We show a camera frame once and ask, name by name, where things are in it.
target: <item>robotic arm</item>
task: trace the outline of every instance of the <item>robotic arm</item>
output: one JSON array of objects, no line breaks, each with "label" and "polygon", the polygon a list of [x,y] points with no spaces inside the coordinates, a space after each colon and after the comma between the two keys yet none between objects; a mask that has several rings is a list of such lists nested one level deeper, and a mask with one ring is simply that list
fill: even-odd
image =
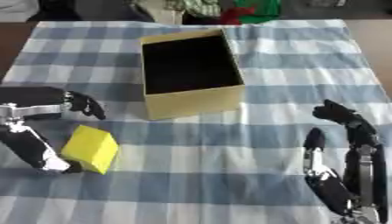
[{"label": "robotic arm", "polygon": [[339,223],[377,224],[388,221],[387,173],[384,149],[372,125],[354,110],[325,100],[313,115],[343,125],[350,149],[343,178],[322,162],[325,135],[312,129],[304,142],[305,182]]},{"label": "robotic arm", "polygon": [[65,111],[105,119],[91,97],[55,87],[0,87],[0,141],[31,167],[44,172],[81,172],[77,162],[57,155],[47,139],[25,125],[28,120],[58,119]]}]

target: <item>yellow foam block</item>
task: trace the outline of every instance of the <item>yellow foam block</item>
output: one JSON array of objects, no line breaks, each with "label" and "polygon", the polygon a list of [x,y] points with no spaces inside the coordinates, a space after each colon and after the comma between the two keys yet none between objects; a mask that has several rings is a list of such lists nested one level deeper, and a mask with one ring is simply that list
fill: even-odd
[{"label": "yellow foam block", "polygon": [[110,133],[80,125],[61,151],[61,155],[81,163],[83,168],[105,174],[118,145]]}]

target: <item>plaid tablecloth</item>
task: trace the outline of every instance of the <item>plaid tablecloth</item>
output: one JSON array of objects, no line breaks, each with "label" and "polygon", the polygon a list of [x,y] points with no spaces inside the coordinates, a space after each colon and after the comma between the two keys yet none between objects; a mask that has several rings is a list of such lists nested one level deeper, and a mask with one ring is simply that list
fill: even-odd
[{"label": "plaid tablecloth", "polygon": [[108,120],[69,112],[31,126],[57,149],[79,124],[110,131],[121,148],[106,175],[46,176],[0,145],[0,223],[329,223],[334,217],[304,182],[301,148],[320,127],[325,162],[343,171],[345,131],[312,117],[325,98],[373,123],[391,161],[389,99],[340,20],[224,27],[247,85],[241,108],[145,120],[138,39],[206,28],[40,23],[3,85],[92,95]]}]

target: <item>cardboard box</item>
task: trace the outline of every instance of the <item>cardboard box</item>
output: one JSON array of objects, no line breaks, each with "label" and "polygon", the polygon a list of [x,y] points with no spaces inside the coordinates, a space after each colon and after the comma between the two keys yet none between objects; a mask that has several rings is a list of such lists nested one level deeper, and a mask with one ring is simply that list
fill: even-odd
[{"label": "cardboard box", "polygon": [[149,119],[239,107],[244,83],[223,30],[148,36],[141,43]]},{"label": "cardboard box", "polygon": [[80,162],[85,170],[105,174],[117,151],[118,145],[110,133],[80,125],[61,155]]}]

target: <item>red object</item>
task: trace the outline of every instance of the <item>red object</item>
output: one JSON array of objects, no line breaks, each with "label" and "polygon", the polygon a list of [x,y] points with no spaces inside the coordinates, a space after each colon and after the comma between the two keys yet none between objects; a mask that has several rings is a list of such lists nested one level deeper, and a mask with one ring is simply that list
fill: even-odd
[{"label": "red object", "polygon": [[235,7],[226,10],[220,16],[220,24],[222,25],[240,25],[240,17],[255,14],[256,7]]}]

